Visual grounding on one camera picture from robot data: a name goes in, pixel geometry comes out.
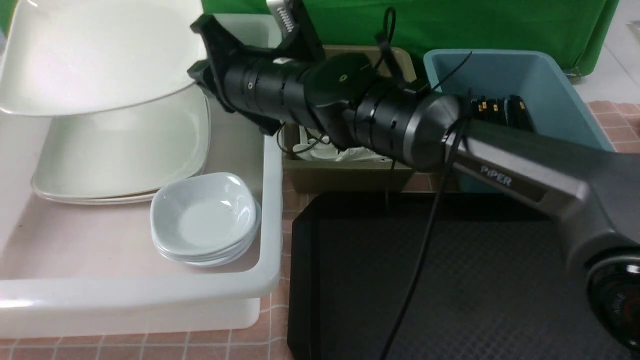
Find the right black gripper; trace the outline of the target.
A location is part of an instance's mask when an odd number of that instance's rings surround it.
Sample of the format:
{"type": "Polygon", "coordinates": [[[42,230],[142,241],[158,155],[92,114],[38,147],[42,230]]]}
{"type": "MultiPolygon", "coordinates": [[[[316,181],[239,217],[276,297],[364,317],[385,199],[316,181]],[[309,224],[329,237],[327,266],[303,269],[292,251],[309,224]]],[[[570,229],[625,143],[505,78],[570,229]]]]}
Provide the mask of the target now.
{"type": "Polygon", "coordinates": [[[282,55],[277,48],[243,45],[213,14],[201,14],[190,29],[201,37],[208,60],[195,61],[187,74],[224,111],[237,112],[267,136],[274,136],[282,123],[321,129],[305,89],[306,79],[320,60],[305,61],[282,55]],[[224,99],[208,61],[220,66],[224,99]]]}

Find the right dark grey robot arm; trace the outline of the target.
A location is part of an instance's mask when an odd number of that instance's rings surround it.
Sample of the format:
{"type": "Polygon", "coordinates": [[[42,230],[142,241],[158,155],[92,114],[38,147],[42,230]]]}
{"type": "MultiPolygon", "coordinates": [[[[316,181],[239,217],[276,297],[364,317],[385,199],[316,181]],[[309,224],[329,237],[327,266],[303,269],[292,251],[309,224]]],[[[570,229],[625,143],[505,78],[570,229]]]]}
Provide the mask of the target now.
{"type": "Polygon", "coordinates": [[[212,14],[190,29],[206,59],[189,76],[222,108],[267,135],[286,123],[364,147],[416,171],[443,164],[556,221],[570,271],[584,271],[590,309],[639,353],[639,155],[607,152],[473,119],[471,101],[405,82],[382,30],[375,39],[391,77],[362,53],[325,59],[310,21],[276,48],[245,45],[212,14]]]}

